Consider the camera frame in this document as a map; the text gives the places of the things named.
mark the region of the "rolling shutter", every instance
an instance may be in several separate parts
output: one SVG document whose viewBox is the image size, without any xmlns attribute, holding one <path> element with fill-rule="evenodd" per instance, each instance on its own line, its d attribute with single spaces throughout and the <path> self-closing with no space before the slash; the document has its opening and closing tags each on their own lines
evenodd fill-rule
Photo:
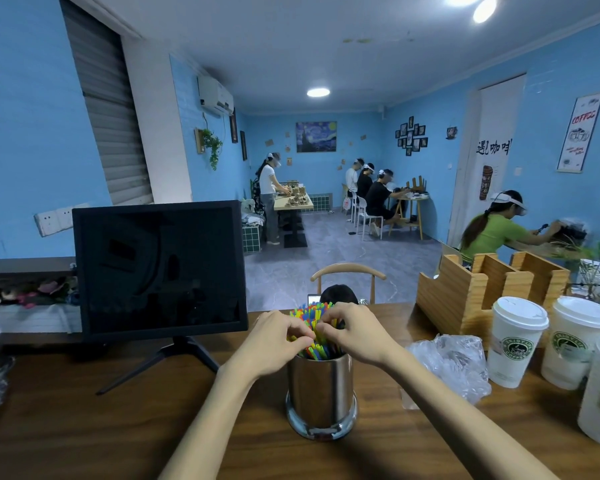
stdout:
<svg viewBox="0 0 600 480">
<path fill-rule="evenodd" d="M 153 202 L 120 35 L 60 0 L 113 205 Z"/>
</svg>

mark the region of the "monitor stand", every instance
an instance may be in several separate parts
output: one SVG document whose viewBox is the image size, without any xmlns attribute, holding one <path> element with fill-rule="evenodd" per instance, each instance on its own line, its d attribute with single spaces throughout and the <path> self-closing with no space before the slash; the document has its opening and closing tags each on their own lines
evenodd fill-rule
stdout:
<svg viewBox="0 0 600 480">
<path fill-rule="evenodd" d="M 145 360 L 133 371 L 128 372 L 124 376 L 116 379 L 112 384 L 97 391 L 96 395 L 103 395 L 104 393 L 109 392 L 111 389 L 118 387 L 120 384 L 127 382 L 131 378 L 136 377 L 138 374 L 146 371 L 161 360 L 174 355 L 193 355 L 200 359 L 200 362 L 205 364 L 214 373 L 216 373 L 218 368 L 220 368 L 220 364 L 218 364 L 215 359 L 209 355 L 209 352 L 207 352 L 202 345 L 197 343 L 195 339 L 192 337 L 174 337 L 171 345 L 161 348 L 153 357 Z"/>
</svg>

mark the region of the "photo frame collage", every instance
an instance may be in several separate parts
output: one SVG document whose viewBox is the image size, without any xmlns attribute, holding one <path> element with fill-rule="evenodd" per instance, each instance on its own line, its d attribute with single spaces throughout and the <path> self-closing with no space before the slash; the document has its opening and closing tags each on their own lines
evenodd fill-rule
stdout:
<svg viewBox="0 0 600 480">
<path fill-rule="evenodd" d="M 426 125 L 417 125 L 414 117 L 410 117 L 407 123 L 401 124 L 400 129 L 395 131 L 398 147 L 404 148 L 408 157 L 413 152 L 419 152 L 421 148 L 428 147 L 429 138 L 425 137 L 426 131 Z"/>
</svg>

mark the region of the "white shirt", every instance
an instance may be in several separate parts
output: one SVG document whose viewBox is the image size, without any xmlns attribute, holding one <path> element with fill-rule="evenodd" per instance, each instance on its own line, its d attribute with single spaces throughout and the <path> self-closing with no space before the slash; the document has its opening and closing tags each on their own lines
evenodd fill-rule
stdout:
<svg viewBox="0 0 600 480">
<path fill-rule="evenodd" d="M 261 194 L 274 194 L 276 188 L 273 186 L 273 180 L 271 177 L 275 175 L 271 165 L 264 165 L 262 172 L 260 172 L 260 193 Z"/>
<path fill-rule="evenodd" d="M 344 176 L 347 187 L 352 192 L 358 191 L 358 174 L 353 168 L 349 168 Z"/>
</svg>

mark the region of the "hand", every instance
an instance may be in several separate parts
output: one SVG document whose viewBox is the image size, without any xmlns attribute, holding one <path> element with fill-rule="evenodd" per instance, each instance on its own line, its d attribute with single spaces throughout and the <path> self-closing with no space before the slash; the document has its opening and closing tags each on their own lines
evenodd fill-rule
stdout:
<svg viewBox="0 0 600 480">
<path fill-rule="evenodd" d="M 287 341 L 288 335 L 297 340 Z M 227 364 L 240 368 L 240 375 L 254 381 L 282 369 L 300 350 L 313 345 L 313 339 L 314 332 L 300 318 L 277 310 L 263 313 Z"/>
<path fill-rule="evenodd" d="M 553 235 L 556 232 L 558 232 L 560 229 L 562 229 L 562 223 L 560 221 L 553 221 L 551 223 L 551 225 L 549 226 L 549 230 L 547 231 L 547 234 Z"/>
<path fill-rule="evenodd" d="M 337 330 L 329 323 L 344 320 L 346 328 Z M 366 306 L 336 303 L 320 318 L 318 332 L 360 362 L 382 365 L 393 346 L 400 347 Z"/>
</svg>

